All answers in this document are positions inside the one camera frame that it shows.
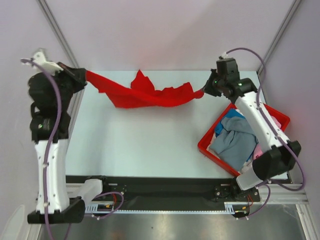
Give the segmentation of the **red t-shirt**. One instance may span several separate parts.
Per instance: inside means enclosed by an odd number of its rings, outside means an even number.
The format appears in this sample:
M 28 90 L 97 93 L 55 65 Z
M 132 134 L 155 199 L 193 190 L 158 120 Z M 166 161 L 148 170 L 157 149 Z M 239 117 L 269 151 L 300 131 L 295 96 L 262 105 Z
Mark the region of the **red t-shirt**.
M 190 82 L 179 87 L 155 89 L 151 80 L 138 70 L 130 87 L 125 87 L 111 79 L 92 71 L 85 74 L 99 93 L 106 94 L 116 108 L 134 109 L 142 107 L 177 107 L 204 96 L 202 89 L 194 91 Z

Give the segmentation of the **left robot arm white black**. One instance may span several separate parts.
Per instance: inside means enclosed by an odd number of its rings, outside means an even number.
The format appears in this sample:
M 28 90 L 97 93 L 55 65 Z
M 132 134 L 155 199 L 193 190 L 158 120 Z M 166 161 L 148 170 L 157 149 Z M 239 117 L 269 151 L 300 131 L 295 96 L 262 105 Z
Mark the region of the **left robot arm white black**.
M 49 80 L 43 72 L 28 81 L 31 140 L 38 160 L 38 197 L 35 211 L 27 216 L 30 224 L 75 224 L 85 215 L 81 196 L 69 197 L 65 157 L 71 116 L 68 108 L 74 94 L 87 84 L 86 70 L 58 62 Z

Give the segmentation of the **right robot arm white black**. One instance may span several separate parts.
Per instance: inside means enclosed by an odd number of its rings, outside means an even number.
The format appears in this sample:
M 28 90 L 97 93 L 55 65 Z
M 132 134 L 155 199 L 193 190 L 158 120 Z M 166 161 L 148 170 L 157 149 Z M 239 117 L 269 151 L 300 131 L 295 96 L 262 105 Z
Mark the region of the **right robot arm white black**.
M 292 170 L 301 151 L 300 143 L 291 141 L 277 127 L 261 102 L 259 91 L 250 78 L 241 78 L 234 58 L 220 58 L 211 70 L 203 91 L 214 97 L 225 96 L 244 115 L 263 152 L 251 169 L 236 178 L 231 196 L 242 201 L 249 189 Z

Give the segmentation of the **grey-blue t-shirt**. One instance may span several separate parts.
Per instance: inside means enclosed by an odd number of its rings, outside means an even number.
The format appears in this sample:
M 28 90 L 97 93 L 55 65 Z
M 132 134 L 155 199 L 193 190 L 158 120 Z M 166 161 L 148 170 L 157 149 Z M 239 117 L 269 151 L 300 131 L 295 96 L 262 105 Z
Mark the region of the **grey-blue t-shirt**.
M 253 154 L 258 140 L 249 122 L 242 117 L 225 117 L 222 130 L 208 149 L 234 170 L 240 171 Z

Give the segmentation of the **red plastic bin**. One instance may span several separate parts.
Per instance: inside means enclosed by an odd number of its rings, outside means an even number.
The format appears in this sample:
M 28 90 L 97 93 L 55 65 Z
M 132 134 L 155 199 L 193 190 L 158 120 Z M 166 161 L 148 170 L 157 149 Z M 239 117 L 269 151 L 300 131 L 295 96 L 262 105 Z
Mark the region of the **red plastic bin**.
M 233 104 L 217 118 L 198 143 L 199 151 L 237 177 L 263 154 L 248 121 Z

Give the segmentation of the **pink t-shirt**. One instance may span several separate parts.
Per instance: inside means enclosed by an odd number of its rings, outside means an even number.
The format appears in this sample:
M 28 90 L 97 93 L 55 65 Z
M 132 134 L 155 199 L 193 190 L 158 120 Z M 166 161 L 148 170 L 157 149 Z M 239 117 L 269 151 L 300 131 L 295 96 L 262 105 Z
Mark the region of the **pink t-shirt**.
M 271 118 L 273 119 L 274 123 L 276 124 L 276 126 L 278 128 L 282 127 L 281 123 L 274 116 L 272 116 Z M 257 159 L 262 154 L 263 154 L 263 151 L 261 149 L 261 145 L 258 143 L 257 146 L 255 147 L 254 151 L 253 151 L 253 160 Z

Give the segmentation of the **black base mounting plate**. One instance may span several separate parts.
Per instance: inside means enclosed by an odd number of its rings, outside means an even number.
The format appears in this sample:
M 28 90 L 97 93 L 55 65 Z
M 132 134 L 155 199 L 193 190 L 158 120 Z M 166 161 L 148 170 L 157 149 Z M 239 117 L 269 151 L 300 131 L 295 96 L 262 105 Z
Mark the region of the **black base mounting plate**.
M 216 211 L 226 202 L 258 203 L 255 188 L 241 191 L 234 178 L 97 176 L 103 193 L 95 201 L 115 201 L 121 211 Z

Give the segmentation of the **left aluminium corner post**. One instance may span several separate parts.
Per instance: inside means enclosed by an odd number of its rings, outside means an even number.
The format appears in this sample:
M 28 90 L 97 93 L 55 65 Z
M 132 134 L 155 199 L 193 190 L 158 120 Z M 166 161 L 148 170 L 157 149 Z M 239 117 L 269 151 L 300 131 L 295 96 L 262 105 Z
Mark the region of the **left aluminium corner post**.
M 67 59 L 71 63 L 72 67 L 79 68 L 79 63 L 70 47 L 58 21 L 56 20 L 48 2 L 46 0 L 36 0 L 40 10 L 42 11 L 44 17 L 46 18 L 51 30 L 53 31 L 59 45 L 61 46 L 63 52 L 65 53 Z

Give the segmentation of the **aluminium corner post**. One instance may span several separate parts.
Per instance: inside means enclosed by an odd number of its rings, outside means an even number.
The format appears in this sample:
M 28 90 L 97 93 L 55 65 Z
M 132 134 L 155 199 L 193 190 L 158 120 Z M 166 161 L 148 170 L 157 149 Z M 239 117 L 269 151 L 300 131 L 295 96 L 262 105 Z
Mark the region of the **aluminium corner post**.
M 61 46 L 63 52 L 65 53 L 67 59 L 71 63 L 72 67 L 79 68 L 79 63 L 70 47 L 58 21 L 56 20 L 48 2 L 46 0 L 36 0 L 40 10 L 42 11 L 44 17 L 46 18 L 51 30 L 53 31 L 59 45 Z
M 263 57 L 265 65 L 268 63 L 268 61 L 272 57 L 278 44 L 280 43 L 281 39 L 285 35 L 288 27 L 290 26 L 291 22 L 293 21 L 296 13 L 298 12 L 298 10 L 303 2 L 304 2 L 304 0 L 294 0 L 292 2 L 292 4 L 290 5 L 288 12 L 286 13 L 283 21 L 281 22 L 273 40 L 269 46 L 269 48 L 267 49 L 267 51 Z

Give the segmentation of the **right aluminium corner post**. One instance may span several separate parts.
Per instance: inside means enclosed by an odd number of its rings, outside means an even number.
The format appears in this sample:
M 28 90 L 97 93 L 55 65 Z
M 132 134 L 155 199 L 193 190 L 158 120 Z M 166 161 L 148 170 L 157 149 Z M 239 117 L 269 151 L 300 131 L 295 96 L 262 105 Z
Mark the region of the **right aluminium corner post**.
M 288 12 L 286 13 L 283 21 L 281 22 L 273 40 L 269 46 L 269 48 L 267 49 L 267 51 L 263 57 L 265 65 L 268 63 L 268 61 L 272 57 L 278 44 L 280 43 L 281 39 L 285 35 L 288 27 L 290 26 L 291 22 L 293 21 L 296 13 L 298 12 L 298 10 L 303 2 L 304 2 L 304 0 L 294 0 L 292 2 L 292 4 L 290 5 Z

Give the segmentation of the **aluminium front rail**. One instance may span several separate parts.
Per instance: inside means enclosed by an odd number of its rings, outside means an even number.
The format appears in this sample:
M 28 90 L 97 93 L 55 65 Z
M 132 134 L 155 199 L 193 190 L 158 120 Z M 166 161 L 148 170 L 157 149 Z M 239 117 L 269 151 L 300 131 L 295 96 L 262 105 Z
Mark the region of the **aluminium front rail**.
M 267 201 L 270 205 L 305 205 L 309 203 L 304 189 L 298 191 L 287 190 L 278 184 L 268 184 L 270 190 L 266 186 L 260 186 L 258 193 L 263 203 L 269 194 Z

